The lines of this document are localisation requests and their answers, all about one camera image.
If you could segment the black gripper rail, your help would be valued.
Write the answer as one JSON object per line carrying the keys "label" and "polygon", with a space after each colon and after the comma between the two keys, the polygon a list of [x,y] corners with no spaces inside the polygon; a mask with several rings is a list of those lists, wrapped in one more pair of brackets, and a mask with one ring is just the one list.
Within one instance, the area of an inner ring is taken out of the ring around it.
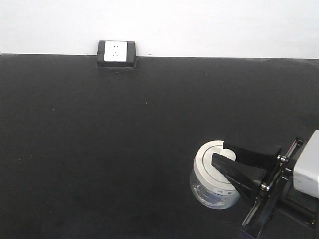
{"label": "black gripper rail", "polygon": [[[318,198],[293,186],[297,155],[305,145],[302,139],[296,137],[286,155],[280,155],[282,147],[279,145],[252,145],[226,140],[223,149],[232,150],[236,155],[235,161],[217,153],[212,155],[211,165],[241,197],[255,201],[240,227],[245,238],[259,239],[277,211],[311,229],[314,239],[319,237]],[[278,160],[279,168],[272,181],[262,184],[267,171],[273,170]]]}

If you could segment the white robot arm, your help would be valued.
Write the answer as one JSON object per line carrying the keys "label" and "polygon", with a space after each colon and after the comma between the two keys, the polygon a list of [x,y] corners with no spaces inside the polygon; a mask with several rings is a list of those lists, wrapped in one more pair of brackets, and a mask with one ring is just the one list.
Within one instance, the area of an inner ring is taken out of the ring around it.
{"label": "white robot arm", "polygon": [[251,206],[241,231],[258,239],[276,210],[314,231],[319,237],[319,132],[307,142],[296,137],[286,154],[281,148],[244,148],[228,141],[233,161],[213,154],[216,168]]}

